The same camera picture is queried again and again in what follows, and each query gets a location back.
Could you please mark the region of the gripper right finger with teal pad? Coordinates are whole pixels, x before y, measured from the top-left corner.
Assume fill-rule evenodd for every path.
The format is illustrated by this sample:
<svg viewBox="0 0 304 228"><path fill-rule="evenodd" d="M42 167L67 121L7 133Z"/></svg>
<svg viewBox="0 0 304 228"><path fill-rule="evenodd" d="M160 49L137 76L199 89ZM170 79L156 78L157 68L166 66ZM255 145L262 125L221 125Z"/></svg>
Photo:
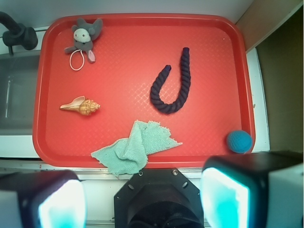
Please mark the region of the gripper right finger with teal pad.
<svg viewBox="0 0 304 228"><path fill-rule="evenodd" d="M200 198L212 228L301 228L304 158L297 152L212 156Z"/></svg>

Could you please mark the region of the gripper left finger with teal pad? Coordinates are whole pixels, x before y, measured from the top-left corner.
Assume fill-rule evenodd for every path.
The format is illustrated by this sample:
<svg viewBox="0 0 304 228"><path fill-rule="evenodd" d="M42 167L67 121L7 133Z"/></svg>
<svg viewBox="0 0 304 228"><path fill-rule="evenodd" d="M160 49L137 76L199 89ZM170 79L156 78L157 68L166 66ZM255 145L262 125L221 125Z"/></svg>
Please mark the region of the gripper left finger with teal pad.
<svg viewBox="0 0 304 228"><path fill-rule="evenodd" d="M84 228L86 217L84 186L74 172L1 173L2 228Z"/></svg>

